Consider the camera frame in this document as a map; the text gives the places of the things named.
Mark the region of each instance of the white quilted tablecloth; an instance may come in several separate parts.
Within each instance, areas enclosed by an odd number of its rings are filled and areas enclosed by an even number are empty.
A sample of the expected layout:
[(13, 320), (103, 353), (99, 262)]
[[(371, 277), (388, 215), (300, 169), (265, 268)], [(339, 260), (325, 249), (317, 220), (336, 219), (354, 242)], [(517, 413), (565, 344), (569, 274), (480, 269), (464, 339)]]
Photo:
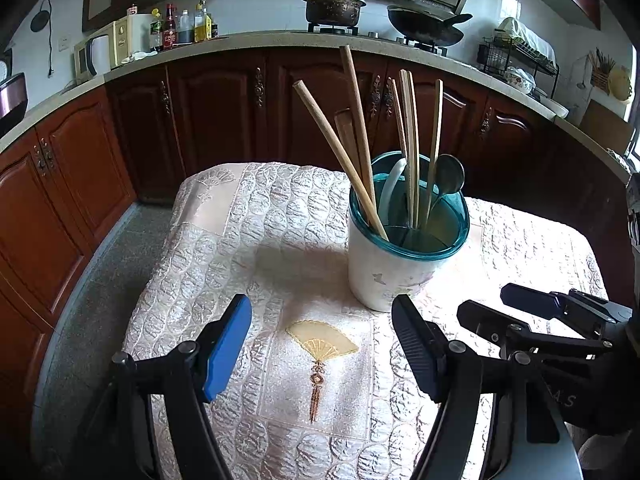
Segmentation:
[[(162, 256), (134, 310), (124, 350), (163, 355), (194, 339), (231, 298), (246, 294), (253, 322), (227, 389), (207, 406), (236, 480), (408, 479), (437, 410), (416, 387), (388, 314), (347, 282), (343, 173), (287, 164), (225, 164), (187, 179)], [(468, 241), (414, 303), (446, 335), (478, 353), (497, 348), (460, 328), (456, 308), (480, 301), (561, 335), (559, 322), (502, 305), (508, 282), (539, 290), (606, 292), (593, 252), (575, 230), (506, 206), (467, 199)], [(318, 418), (309, 421), (314, 359), (287, 328), (327, 323), (357, 350), (326, 361)], [(167, 478), (179, 478), (161, 397), (153, 399)], [(491, 397), (483, 397), (465, 478), (477, 478)]]

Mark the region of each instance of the gray floor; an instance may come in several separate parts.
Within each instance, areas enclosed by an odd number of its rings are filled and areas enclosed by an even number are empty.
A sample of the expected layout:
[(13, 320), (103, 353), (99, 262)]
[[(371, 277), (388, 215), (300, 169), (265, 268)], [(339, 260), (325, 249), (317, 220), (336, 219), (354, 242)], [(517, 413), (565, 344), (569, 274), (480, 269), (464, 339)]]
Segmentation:
[(120, 350), (168, 231), (171, 209), (136, 205), (106, 238), (72, 294), (47, 353), (32, 424), (45, 479), (64, 476), (76, 432)]

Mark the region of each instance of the hanging black pan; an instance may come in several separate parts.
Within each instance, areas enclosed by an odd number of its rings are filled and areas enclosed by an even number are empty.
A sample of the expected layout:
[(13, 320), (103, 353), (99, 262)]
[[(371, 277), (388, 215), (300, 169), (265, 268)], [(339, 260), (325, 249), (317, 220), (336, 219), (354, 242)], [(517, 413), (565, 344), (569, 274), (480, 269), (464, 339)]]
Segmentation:
[(473, 17), (471, 14), (458, 14), (441, 20), (426, 11), (400, 6), (388, 6), (386, 13), (398, 32), (410, 40), (435, 46), (451, 46), (459, 42), (465, 35), (453, 25), (464, 23)]

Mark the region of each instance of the bolt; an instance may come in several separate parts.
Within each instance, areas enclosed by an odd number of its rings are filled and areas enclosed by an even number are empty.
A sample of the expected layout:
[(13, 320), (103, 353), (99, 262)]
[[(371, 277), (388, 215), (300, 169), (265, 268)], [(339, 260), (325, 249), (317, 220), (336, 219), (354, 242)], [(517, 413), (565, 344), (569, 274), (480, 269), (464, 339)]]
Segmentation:
[(466, 345), (462, 341), (454, 339), (449, 342), (449, 350), (454, 354), (463, 354), (466, 351)]
[(516, 359), (516, 362), (521, 365), (528, 365), (531, 362), (531, 357), (529, 357), (524, 352), (516, 352), (513, 355), (513, 358)]
[(196, 349), (195, 341), (183, 341), (178, 345), (178, 352), (181, 354), (190, 354)]
[(111, 362), (117, 365), (123, 365), (127, 362), (129, 358), (129, 354), (126, 352), (116, 352), (113, 356), (111, 356)]

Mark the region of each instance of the gold fan design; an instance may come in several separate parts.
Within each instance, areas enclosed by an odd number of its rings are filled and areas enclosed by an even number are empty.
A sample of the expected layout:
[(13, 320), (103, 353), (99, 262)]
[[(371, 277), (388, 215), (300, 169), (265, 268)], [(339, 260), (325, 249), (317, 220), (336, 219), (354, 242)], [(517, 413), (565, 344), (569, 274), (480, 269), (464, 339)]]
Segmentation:
[(311, 403), (309, 404), (309, 421), (318, 418), (320, 390), (324, 384), (324, 362), (334, 357), (351, 354), (358, 350), (351, 340), (337, 328), (322, 321), (297, 321), (287, 328), (287, 333), (315, 359), (311, 367)]

